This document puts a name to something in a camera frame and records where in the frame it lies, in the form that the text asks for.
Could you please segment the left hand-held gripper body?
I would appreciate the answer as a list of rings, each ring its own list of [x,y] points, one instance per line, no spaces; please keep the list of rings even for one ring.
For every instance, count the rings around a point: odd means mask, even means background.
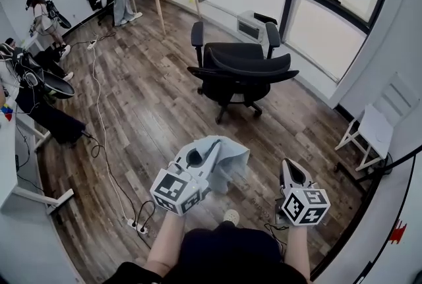
[[[209,182],[208,178],[198,178],[197,167],[200,165],[185,165],[176,160],[171,161],[167,169],[160,169],[150,189],[155,203],[169,212],[184,216],[203,201]]]

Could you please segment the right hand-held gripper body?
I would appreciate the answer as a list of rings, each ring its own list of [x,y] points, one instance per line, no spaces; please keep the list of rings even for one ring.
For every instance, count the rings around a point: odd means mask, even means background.
[[[300,187],[280,187],[282,197],[276,200],[276,225],[296,227],[318,225],[331,203],[326,191],[317,183]]]

